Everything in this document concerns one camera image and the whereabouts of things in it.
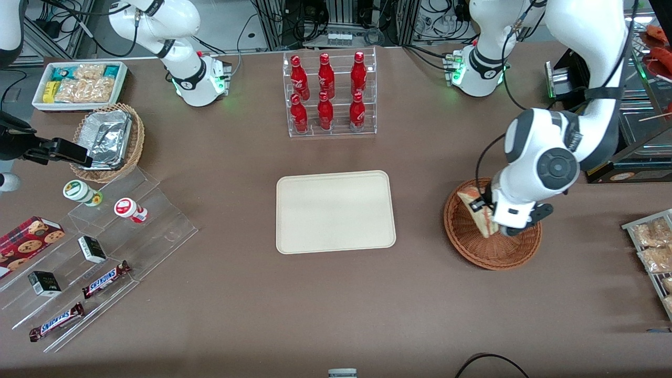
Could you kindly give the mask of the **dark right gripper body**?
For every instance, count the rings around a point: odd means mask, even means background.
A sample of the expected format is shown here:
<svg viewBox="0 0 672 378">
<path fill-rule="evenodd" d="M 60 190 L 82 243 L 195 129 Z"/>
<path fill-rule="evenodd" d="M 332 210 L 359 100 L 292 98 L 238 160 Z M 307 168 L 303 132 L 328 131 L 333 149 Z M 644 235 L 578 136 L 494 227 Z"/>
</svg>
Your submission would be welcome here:
<svg viewBox="0 0 672 378">
<path fill-rule="evenodd" d="M 21 158 L 36 143 L 35 134 L 24 120 L 1 111 L 1 160 Z"/>
</svg>

